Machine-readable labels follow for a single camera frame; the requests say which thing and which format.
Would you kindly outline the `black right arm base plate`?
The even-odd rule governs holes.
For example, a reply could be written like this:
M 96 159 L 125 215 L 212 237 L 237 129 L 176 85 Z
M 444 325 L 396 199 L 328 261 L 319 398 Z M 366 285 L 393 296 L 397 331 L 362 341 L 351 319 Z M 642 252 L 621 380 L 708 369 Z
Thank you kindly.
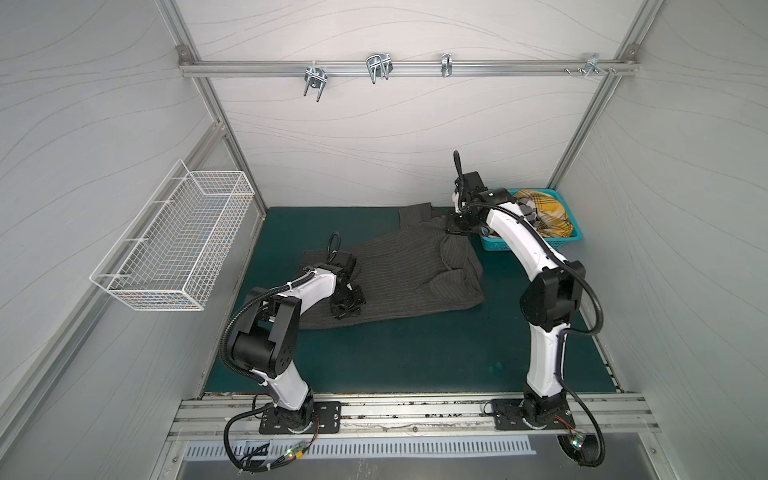
M 561 397 L 493 399 L 490 407 L 496 430 L 566 431 L 575 427 L 570 407 Z

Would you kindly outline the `dark grey pinstriped shirt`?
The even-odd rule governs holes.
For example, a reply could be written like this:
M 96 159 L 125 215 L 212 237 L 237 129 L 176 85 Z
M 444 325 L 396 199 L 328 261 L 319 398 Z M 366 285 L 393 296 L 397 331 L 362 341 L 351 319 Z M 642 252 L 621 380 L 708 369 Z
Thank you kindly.
M 399 209 L 400 228 L 348 247 L 357 259 L 352 284 L 366 303 L 358 314 L 336 318 L 324 299 L 301 315 L 302 330 L 466 310 L 485 301 L 482 265 L 466 236 L 445 231 L 446 218 L 429 203 Z

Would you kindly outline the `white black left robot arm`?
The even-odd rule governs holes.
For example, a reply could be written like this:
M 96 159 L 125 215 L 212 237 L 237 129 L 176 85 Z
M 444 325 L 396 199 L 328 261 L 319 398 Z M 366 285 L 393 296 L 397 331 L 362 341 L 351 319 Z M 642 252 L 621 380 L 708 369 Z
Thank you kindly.
M 365 297 L 352 283 L 356 263 L 351 253 L 334 251 L 294 280 L 256 288 L 224 328 L 219 341 L 222 363 L 265 388 L 272 399 L 267 411 L 283 433 L 303 433 L 312 424 L 313 393 L 293 362 L 300 318 L 325 299 L 333 320 L 358 315 Z

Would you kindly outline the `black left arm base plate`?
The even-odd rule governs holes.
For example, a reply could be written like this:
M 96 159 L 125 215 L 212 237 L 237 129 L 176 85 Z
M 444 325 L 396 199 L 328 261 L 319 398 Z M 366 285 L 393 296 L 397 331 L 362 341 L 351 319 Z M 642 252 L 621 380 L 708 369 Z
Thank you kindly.
M 262 435 L 336 434 L 340 430 L 342 404 L 309 399 L 296 411 L 270 406 L 259 426 Z

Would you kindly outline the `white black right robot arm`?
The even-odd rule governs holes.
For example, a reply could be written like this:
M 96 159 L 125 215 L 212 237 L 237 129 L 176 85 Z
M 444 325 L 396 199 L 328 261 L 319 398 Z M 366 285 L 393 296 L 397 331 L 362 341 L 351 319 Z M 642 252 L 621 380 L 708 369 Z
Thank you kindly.
M 519 414 L 533 429 L 543 429 L 568 409 L 562 386 L 564 336 L 581 300 L 582 286 L 573 277 L 585 274 L 553 250 L 535 228 L 534 204 L 504 189 L 488 189 L 477 172 L 457 174 L 452 195 L 455 211 L 446 231 L 466 235 L 487 230 L 515 254 L 530 280 L 520 309 L 531 335 L 530 365 Z

